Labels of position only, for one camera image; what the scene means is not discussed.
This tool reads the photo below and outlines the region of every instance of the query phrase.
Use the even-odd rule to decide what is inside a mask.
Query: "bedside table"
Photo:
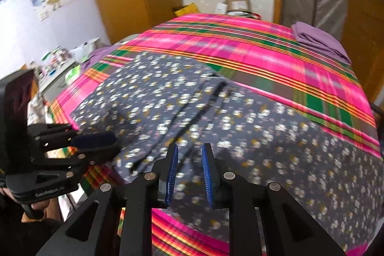
[[[67,88],[65,75],[77,65],[74,59],[68,59],[52,76],[47,75],[39,82],[39,91],[45,100],[52,103]]]

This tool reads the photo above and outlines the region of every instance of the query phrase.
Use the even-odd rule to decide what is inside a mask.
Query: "blue rubber tip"
[[[212,188],[212,179],[210,174],[210,166],[208,160],[208,154],[205,146],[201,148],[202,163],[203,163],[203,172],[204,172],[204,182],[205,182],[205,191],[207,193],[207,200],[209,205],[213,206],[213,188]]]
[[[170,205],[173,198],[173,190],[175,188],[176,173],[177,173],[177,164],[179,160],[179,148],[175,145],[175,150],[173,152],[172,164],[169,168],[168,178],[167,178],[167,193],[165,196],[165,203],[167,206]]]

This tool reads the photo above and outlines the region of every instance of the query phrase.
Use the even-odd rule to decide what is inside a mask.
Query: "metal screw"
[[[269,184],[269,188],[272,190],[272,191],[279,191],[282,187],[277,183],[277,182],[271,182]]]
[[[149,173],[146,173],[146,174],[144,175],[144,178],[145,178],[146,180],[153,180],[153,179],[156,178],[156,174],[155,174],[155,173],[152,173],[152,172],[149,172]]]
[[[232,172],[226,172],[224,173],[223,177],[228,180],[235,179],[236,175]]]
[[[103,183],[101,186],[100,186],[100,190],[102,192],[107,192],[109,191],[110,189],[112,189],[112,186],[109,184],[109,183]]]

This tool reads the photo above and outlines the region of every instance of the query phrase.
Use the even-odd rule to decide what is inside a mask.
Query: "purple fabric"
[[[113,50],[116,50],[118,47],[119,45],[114,45],[91,51],[88,59],[80,65],[80,74],[83,74],[90,67],[93,67],[97,62],[99,62],[105,56],[109,55]]]
[[[304,22],[296,22],[291,28],[296,41],[300,45],[347,65],[351,65],[351,59],[348,57],[342,45],[327,32]]]

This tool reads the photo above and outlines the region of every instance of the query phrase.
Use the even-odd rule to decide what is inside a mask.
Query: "bed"
[[[348,144],[351,154],[348,149],[344,149],[343,160],[350,160],[352,157],[353,161],[359,164],[356,165],[356,170],[361,171],[361,177],[367,177],[371,188],[369,195],[367,187],[361,186],[364,192],[361,191],[358,196],[364,197],[364,203],[370,203],[371,220],[366,221],[365,226],[356,224],[358,232],[364,235],[353,237],[355,231],[352,231],[352,227],[348,228],[350,223],[345,220],[346,228],[345,225],[344,228],[340,225],[344,224],[344,217],[352,220],[352,209],[351,212],[343,212],[344,217],[336,215],[335,220],[330,220],[328,216],[331,213],[326,215],[326,210],[331,210],[330,207],[322,207],[325,213],[318,218],[327,219],[327,225],[323,225],[325,228],[329,226],[330,229],[335,229],[332,231],[338,231],[334,238],[348,237],[348,244],[339,243],[348,255],[362,254],[373,235],[374,225],[381,211],[382,195],[379,185],[382,157],[369,103],[350,66],[301,47],[288,27],[247,18],[189,14],[142,33],[88,69],[52,103],[51,110],[55,122],[71,123],[79,127],[71,117],[76,108],[99,84],[117,70],[124,68],[142,52],[189,57],[202,62],[220,76],[230,79],[239,88],[251,91],[255,97],[259,95],[281,103],[297,116],[306,118],[309,123],[331,136],[331,144]],[[323,148],[323,151],[327,158],[334,158],[330,150],[327,153]],[[337,176],[337,171],[327,170],[327,175]],[[320,185],[325,180],[319,177],[317,179],[314,185]],[[358,182],[353,180],[354,177],[352,181],[345,183],[345,187],[339,187],[340,192],[347,192],[345,195],[351,196],[351,199],[354,196],[357,198],[357,195],[350,195],[348,190],[350,183],[352,188],[355,183],[358,185]],[[109,165],[94,166],[90,167],[84,176],[82,186],[90,193],[105,181],[114,185],[120,184],[122,177]],[[292,188],[292,192],[300,197],[300,191],[296,188]],[[328,190],[328,193],[327,196],[332,201],[333,190]],[[353,204],[351,200],[355,214],[367,216],[363,204],[360,209],[360,205],[355,202],[357,199]],[[180,221],[183,220],[178,218],[177,214],[154,211],[152,240],[155,255],[228,254],[228,244],[225,240],[199,233]]]

